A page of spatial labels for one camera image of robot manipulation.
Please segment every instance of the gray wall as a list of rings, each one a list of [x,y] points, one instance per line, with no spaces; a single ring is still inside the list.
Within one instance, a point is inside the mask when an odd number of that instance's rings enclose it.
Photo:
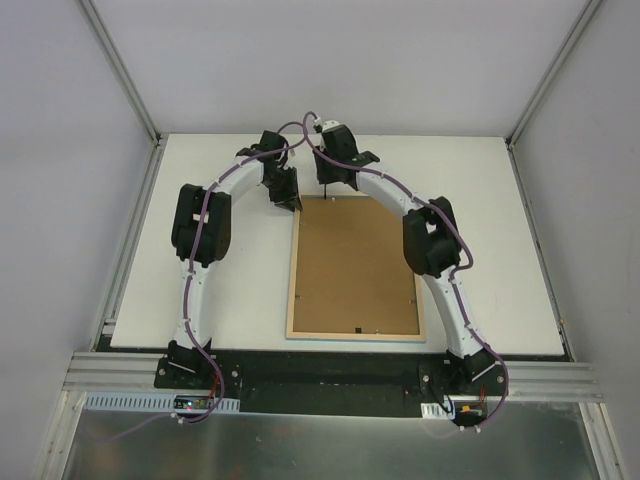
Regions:
[[[163,132],[509,133],[585,0],[96,0]]]
[[[610,0],[516,148],[569,335],[640,478],[640,2]]]
[[[0,477],[31,476],[149,143],[71,0],[0,2]]]

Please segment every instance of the gray metallic surface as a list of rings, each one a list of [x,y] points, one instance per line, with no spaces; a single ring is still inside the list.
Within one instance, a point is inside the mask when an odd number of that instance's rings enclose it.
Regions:
[[[479,435],[417,419],[214,415],[191,426],[162,418],[110,443],[88,437],[146,418],[84,411],[64,478],[598,478],[577,405],[510,403]]]

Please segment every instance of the white wall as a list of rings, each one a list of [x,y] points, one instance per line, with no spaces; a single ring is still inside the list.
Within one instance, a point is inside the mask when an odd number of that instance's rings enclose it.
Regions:
[[[509,133],[585,0],[96,0],[164,132]]]
[[[29,478],[149,143],[70,0],[0,3],[0,477]]]
[[[606,2],[516,149],[569,336],[640,478],[640,2]]]

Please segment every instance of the wooden frame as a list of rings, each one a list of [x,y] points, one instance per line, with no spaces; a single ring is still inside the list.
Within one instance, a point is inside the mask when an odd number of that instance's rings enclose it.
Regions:
[[[365,197],[364,195],[331,195],[339,197]],[[318,198],[319,195],[301,195],[304,198]],[[298,267],[298,240],[300,235],[300,211],[294,214],[293,236],[291,242],[291,262],[289,272],[289,292],[287,301],[287,331],[288,339],[308,340],[357,340],[357,341],[387,341],[387,342],[424,342],[427,339],[426,322],[424,316],[424,299],[422,296],[423,281],[414,275],[416,311],[418,317],[418,334],[370,334],[370,333],[329,333],[329,332],[299,332],[294,331],[294,311],[296,302],[296,280]]]

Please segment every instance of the white table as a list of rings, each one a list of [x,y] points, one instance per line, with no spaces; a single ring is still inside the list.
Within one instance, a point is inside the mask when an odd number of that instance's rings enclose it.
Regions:
[[[287,135],[290,142],[299,135]],[[170,235],[180,187],[205,185],[256,135],[171,135],[145,218],[111,345],[164,348],[180,316],[179,260]],[[476,265],[463,272],[477,323],[506,354],[561,355],[562,343],[507,151],[501,138],[358,136],[399,179],[426,198],[446,196]],[[321,193],[308,147],[297,149],[300,191]],[[328,193],[350,192],[330,185]],[[215,272],[214,348],[443,352],[446,339],[424,288],[424,343],[287,340],[293,214],[275,208],[266,188],[233,207],[231,248]]]

